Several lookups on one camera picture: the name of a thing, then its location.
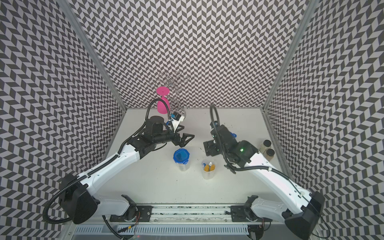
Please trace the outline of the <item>clear cup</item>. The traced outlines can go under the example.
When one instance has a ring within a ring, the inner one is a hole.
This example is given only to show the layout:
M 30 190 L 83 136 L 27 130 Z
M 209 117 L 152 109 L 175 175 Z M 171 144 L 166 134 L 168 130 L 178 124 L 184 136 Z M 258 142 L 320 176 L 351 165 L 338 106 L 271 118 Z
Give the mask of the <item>clear cup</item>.
M 186 164 L 177 163 L 177 166 L 178 166 L 180 171 L 185 172 L 190 168 L 190 163 L 189 162 L 187 162 Z
M 210 162 L 212 162 L 212 161 L 206 161 L 206 160 L 204 160 L 204 161 L 202 162 L 202 164 L 205 163 L 206 166 L 209 166 L 209 163 L 210 163 Z M 216 164 L 215 164 L 214 162 L 212 162 L 212 163 L 213 163 L 213 165 L 215 165 L 215 170 L 214 170 L 214 171 L 211 171 L 211 172 L 210 172 L 210 170 L 209 170 L 208 172 L 205 172 L 205 171 L 204 171 L 204 167 L 203 167 L 203 165 L 202 165 L 202 171 L 203 171 L 202 176 L 203 176 L 203 179 L 205 179 L 205 180 L 210 180 L 210 179 L 212 179 L 212 178 L 215 176 L 216 172 L 217 172 Z

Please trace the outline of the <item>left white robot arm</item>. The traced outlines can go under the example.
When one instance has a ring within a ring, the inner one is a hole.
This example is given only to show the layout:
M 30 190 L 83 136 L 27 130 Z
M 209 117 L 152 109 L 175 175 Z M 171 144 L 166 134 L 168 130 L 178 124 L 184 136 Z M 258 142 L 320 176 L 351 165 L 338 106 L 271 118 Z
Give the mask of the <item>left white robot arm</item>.
M 44 206 L 44 222 L 56 225 L 72 221 L 80 224 L 91 218 L 100 205 L 111 206 L 114 215 L 124 214 L 129 209 L 129 201 L 102 201 L 96 198 L 97 192 L 117 173 L 157 151 L 158 144 L 171 142 L 183 148 L 195 137 L 180 134 L 184 126 L 180 125 L 181 120 L 172 118 L 169 107 L 166 107 L 167 121 L 160 116 L 150 117 L 150 109 L 147 108 L 142 126 L 121 143 L 113 156 L 76 177 L 67 175 L 63 178 L 59 191 Z

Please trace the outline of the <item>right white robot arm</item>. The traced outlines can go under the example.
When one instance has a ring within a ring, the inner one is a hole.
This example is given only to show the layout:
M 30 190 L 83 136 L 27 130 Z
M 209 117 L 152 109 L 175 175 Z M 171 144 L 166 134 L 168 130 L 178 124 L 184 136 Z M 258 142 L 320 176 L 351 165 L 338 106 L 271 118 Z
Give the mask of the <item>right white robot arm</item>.
M 215 105 L 210 105 L 210 127 L 213 139 L 204 142 L 207 156 L 222 155 L 225 168 L 233 174 L 249 172 L 269 187 L 280 201 L 267 201 L 251 196 L 245 203 L 245 215 L 250 221 L 267 218 L 284 223 L 301 240 L 314 235 L 318 222 L 323 218 L 325 197 L 320 192 L 310 192 L 300 187 L 283 172 L 275 168 L 248 141 L 238 142 L 220 117 Z

